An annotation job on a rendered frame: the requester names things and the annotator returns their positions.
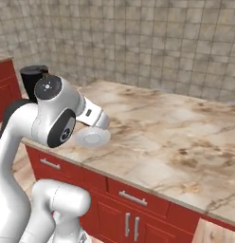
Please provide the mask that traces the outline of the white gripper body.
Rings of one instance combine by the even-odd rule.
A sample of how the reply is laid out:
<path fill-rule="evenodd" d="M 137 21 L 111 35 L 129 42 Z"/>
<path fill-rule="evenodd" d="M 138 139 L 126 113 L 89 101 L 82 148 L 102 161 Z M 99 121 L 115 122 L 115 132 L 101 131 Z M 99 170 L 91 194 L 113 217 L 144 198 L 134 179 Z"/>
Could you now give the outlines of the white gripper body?
<path fill-rule="evenodd" d="M 96 127 L 100 128 L 102 130 L 107 130 L 109 123 L 110 123 L 110 118 L 104 111 L 102 111 L 99 116 L 99 119 L 96 123 Z"/>

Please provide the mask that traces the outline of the narrow red cupboard panel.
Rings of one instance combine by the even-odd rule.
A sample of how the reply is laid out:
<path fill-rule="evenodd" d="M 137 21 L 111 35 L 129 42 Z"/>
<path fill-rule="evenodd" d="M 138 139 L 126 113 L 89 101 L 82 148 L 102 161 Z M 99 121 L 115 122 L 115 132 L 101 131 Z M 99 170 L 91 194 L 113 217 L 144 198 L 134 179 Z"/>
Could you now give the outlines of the narrow red cupboard panel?
<path fill-rule="evenodd" d="M 107 190 L 107 180 L 105 176 L 88 169 L 84 169 L 83 173 L 84 180 L 90 187 L 96 188 L 103 192 Z"/>

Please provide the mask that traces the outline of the red cupboard run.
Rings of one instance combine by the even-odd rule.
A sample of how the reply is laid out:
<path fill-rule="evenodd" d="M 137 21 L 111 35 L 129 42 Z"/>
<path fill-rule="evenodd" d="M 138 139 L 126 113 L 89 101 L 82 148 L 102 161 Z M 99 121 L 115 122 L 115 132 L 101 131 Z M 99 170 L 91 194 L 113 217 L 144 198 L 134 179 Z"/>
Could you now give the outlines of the red cupboard run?
<path fill-rule="evenodd" d="M 11 59 L 0 61 L 0 122 L 9 104 L 21 98 L 21 92 Z"/>

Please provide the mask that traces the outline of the short red cupboard panel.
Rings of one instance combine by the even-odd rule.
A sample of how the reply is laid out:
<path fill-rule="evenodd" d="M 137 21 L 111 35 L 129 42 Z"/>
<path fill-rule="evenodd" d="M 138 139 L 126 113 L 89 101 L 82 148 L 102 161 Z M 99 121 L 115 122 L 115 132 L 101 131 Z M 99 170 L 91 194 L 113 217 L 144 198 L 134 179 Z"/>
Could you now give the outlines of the short red cupboard panel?
<path fill-rule="evenodd" d="M 191 209 L 171 203 L 167 214 L 167 220 L 173 226 L 187 233 L 194 234 L 200 216 L 199 213 Z"/>

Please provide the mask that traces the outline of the red cupboard door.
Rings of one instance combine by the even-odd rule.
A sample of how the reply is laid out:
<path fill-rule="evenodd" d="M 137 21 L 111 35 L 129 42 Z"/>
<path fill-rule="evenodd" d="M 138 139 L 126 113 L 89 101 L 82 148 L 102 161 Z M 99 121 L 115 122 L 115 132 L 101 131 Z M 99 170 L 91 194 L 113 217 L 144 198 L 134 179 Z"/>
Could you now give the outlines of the red cupboard door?
<path fill-rule="evenodd" d="M 91 206 L 81 217 L 82 227 L 103 243 L 132 243 L 131 216 L 129 236 L 125 236 L 125 213 L 132 209 L 111 196 L 92 190 Z"/>
<path fill-rule="evenodd" d="M 142 213 L 139 216 L 138 239 L 134 243 L 191 243 L 192 234 L 188 234 L 172 225 Z"/>

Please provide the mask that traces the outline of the wide red drawer front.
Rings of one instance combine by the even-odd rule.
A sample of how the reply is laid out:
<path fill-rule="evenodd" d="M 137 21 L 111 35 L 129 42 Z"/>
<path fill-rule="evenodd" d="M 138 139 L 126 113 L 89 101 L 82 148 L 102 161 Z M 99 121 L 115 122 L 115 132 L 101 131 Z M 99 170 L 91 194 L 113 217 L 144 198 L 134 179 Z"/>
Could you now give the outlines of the wide red drawer front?
<path fill-rule="evenodd" d="M 63 159 L 59 159 L 30 146 L 26 146 L 26 149 L 34 176 L 37 180 L 50 178 L 84 188 L 84 174 L 80 166 L 73 165 Z M 60 164 L 61 170 L 41 163 L 40 159 L 47 159 L 54 164 Z"/>

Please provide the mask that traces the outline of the black blender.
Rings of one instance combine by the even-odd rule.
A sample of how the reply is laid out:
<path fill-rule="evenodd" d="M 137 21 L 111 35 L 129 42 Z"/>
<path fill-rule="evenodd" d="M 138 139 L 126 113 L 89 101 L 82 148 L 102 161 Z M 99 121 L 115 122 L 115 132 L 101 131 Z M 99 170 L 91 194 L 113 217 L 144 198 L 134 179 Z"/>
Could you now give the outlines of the black blender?
<path fill-rule="evenodd" d="M 47 72 L 48 67 L 46 65 L 29 65 L 20 69 L 25 91 L 27 92 L 29 99 L 34 103 L 37 102 L 34 94 L 34 87 Z"/>

